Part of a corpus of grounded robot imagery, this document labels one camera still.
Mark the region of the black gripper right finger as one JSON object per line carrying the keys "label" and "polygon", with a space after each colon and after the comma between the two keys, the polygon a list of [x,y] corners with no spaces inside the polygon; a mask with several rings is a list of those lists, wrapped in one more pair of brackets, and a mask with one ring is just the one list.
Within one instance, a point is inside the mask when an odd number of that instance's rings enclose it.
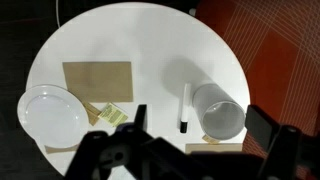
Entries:
{"label": "black gripper right finger", "polygon": [[249,105],[245,127],[244,151],[266,158],[280,125],[257,105]]}

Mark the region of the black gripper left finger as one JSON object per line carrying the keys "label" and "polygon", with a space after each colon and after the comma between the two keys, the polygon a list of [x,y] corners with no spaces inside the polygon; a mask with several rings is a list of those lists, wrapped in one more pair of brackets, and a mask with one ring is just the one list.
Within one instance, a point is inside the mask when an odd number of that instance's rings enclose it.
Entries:
{"label": "black gripper left finger", "polygon": [[138,106],[135,119],[134,119],[134,124],[142,130],[147,129],[147,105],[146,104],[141,104]]}

